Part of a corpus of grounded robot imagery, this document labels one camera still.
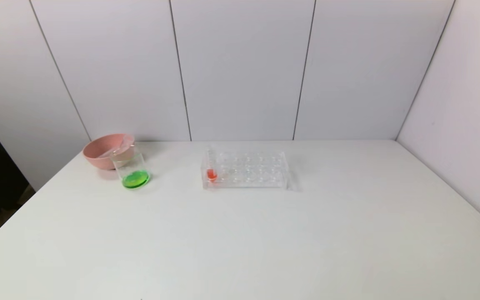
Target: bowl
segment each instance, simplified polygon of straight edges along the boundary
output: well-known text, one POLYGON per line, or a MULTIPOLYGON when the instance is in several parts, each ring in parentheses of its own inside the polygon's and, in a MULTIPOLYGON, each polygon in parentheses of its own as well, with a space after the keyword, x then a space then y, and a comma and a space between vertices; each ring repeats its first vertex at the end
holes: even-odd
MULTIPOLYGON (((82 155, 90 162, 94 167, 102 170, 113 170, 114 163, 110 160, 110 157, 103 157, 103 154, 115 150, 122 144, 123 137, 126 136, 124 133, 116 133, 114 135, 105 135, 88 143, 82 149, 82 155)), ((127 135, 129 145, 132 145, 135 142, 135 137, 133 135, 127 135)), ((118 151, 116 157, 119 159, 131 159, 135 153, 135 148, 130 146, 125 146, 125 149, 118 151)))

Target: green liquid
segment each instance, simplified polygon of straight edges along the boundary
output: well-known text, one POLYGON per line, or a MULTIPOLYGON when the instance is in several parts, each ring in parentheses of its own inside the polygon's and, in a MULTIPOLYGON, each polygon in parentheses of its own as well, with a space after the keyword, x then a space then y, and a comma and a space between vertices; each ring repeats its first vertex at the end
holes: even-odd
POLYGON ((149 173, 146 171, 135 171, 122 179, 126 188, 138 188, 149 181, 149 173))

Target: white wall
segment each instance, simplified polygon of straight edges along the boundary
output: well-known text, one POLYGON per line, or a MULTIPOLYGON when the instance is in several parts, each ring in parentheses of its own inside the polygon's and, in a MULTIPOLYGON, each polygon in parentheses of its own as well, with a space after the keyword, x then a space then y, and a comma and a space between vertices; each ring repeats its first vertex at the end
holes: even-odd
POLYGON ((295 139, 395 139, 453 0, 318 0, 295 139))
POLYGON ((171 3, 192 139, 292 139, 314 0, 171 3))
POLYGON ((33 0, 92 139, 190 140, 168 0, 33 0))
POLYGON ((480 211, 480 1, 455 2, 397 140, 480 211))
POLYGON ((0 141, 35 190, 90 141, 26 0, 0 0, 0 141))

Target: white table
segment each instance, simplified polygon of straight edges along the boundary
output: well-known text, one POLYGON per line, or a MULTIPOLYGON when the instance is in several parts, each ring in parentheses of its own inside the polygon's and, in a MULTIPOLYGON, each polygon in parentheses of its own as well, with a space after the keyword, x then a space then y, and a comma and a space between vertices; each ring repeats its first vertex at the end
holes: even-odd
POLYGON ((140 144, 140 190, 76 156, 0 229, 0 300, 480 300, 480 214, 396 142, 217 144, 294 191, 203 190, 206 145, 140 144))

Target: glass beaker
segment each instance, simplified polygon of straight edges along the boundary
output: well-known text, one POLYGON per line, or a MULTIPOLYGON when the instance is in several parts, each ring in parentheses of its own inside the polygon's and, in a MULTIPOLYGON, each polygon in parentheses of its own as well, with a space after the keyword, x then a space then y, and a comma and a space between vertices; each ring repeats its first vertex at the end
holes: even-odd
POLYGON ((122 185, 129 189, 144 186, 151 178, 145 167, 142 154, 134 146, 131 146, 131 148, 133 151, 129 157, 123 154, 110 157, 114 167, 116 167, 116 172, 118 172, 122 185))

